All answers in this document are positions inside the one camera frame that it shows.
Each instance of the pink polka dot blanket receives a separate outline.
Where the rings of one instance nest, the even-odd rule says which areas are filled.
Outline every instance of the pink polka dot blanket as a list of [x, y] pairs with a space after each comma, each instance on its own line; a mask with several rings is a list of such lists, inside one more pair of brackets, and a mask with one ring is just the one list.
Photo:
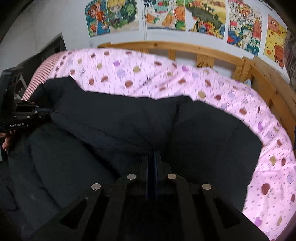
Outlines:
[[64, 52], [48, 79], [69, 75], [85, 91], [154, 99], [186, 95], [240, 119], [263, 144], [243, 214], [270, 240], [290, 221], [296, 211], [293, 147], [269, 107], [250, 87], [209, 68], [111, 48]]

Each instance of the blonde hair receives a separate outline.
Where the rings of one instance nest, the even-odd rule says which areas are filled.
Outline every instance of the blonde hair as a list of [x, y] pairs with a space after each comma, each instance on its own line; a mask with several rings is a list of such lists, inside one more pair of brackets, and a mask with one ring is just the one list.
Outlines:
[[115, 6], [123, 6], [125, 4], [126, 0], [109, 0], [107, 3], [107, 7], [115, 7]]

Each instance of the hand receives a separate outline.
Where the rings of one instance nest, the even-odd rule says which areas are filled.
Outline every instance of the hand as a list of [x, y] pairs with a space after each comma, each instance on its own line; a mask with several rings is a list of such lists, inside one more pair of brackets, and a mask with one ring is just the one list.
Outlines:
[[10, 131], [9, 133], [8, 132], [7, 133], [0, 133], [0, 138], [5, 137], [5, 142], [3, 143], [2, 147], [6, 151], [9, 148], [9, 145], [10, 145], [11, 140], [13, 138], [13, 134], [14, 134], [14, 131]]

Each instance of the silver screw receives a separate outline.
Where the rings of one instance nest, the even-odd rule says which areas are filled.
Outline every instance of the silver screw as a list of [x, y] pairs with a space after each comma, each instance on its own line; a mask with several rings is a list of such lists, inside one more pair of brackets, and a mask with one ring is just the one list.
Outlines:
[[129, 180], [135, 180], [136, 179], [136, 175], [135, 174], [128, 174], [127, 175], [127, 179], [129, 179]]
[[168, 178], [173, 180], [173, 179], [176, 179], [176, 178], [177, 178], [177, 175], [174, 174], [174, 173], [170, 173], [170, 174], [168, 175]]
[[210, 189], [211, 189], [211, 185], [208, 184], [208, 183], [204, 183], [204, 184], [202, 185], [202, 188], [205, 189], [205, 190], [210, 190]]
[[98, 184], [98, 183], [94, 183], [92, 186], [91, 186], [92, 190], [94, 191], [97, 191], [101, 188], [101, 184]]

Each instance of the triangular cutout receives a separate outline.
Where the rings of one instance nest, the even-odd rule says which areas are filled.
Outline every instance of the triangular cutout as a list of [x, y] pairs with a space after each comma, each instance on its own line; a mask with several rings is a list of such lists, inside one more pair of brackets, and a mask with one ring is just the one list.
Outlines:
[[214, 198], [214, 203], [221, 217], [224, 228], [229, 229], [239, 224], [239, 218], [230, 210], [220, 198]]
[[61, 224], [71, 229], [77, 229], [80, 219], [86, 209], [88, 198], [84, 198], [75, 208], [73, 208], [63, 219]]

